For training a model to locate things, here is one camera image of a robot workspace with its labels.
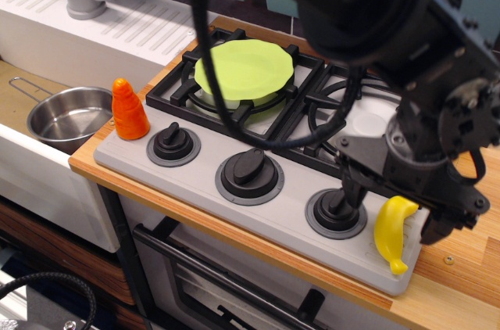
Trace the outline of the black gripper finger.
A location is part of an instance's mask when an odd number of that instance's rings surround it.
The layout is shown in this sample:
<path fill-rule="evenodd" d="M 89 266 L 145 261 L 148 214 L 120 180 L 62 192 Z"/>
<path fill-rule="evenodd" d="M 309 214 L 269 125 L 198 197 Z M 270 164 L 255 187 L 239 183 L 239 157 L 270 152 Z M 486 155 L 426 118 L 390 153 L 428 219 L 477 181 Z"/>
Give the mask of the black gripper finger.
<path fill-rule="evenodd" d="M 341 183 L 347 204 L 358 210 L 368 192 L 366 179 L 358 170 L 344 166 L 341 168 Z"/>
<path fill-rule="evenodd" d="M 420 232 L 420 243 L 422 245 L 433 245 L 446 239 L 455 230 L 463 228 L 472 229 L 479 217 L 477 211 L 468 210 L 462 207 L 423 206 L 429 211 L 427 219 Z"/>

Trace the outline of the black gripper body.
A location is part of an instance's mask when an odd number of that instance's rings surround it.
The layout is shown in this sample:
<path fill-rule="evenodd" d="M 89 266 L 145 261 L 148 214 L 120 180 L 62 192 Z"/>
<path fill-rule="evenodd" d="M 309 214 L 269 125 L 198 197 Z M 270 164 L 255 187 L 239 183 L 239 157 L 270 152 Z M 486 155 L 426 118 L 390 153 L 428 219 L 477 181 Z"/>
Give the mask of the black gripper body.
<path fill-rule="evenodd" d="M 474 185 L 485 175 L 480 150 L 470 152 L 475 178 L 464 178 L 448 158 L 416 162 L 408 150 L 398 149 L 387 138 L 345 136 L 337 145 L 342 167 L 358 170 L 366 179 L 367 190 L 385 187 L 421 206 L 454 206 L 477 211 L 490 209 L 489 200 Z"/>

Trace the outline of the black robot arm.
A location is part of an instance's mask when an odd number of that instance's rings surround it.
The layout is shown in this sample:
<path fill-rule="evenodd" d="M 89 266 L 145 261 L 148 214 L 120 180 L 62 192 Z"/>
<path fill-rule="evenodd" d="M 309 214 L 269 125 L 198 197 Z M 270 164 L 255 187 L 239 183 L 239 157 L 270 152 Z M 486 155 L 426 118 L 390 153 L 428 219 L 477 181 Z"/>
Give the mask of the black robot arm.
<path fill-rule="evenodd" d="M 462 0 L 295 1 L 317 53 L 372 70 L 401 98 L 384 137 L 338 144 L 352 205 L 383 185 L 425 206 L 424 245 L 472 228 L 489 203 L 452 161 L 499 143 L 499 64 Z"/>

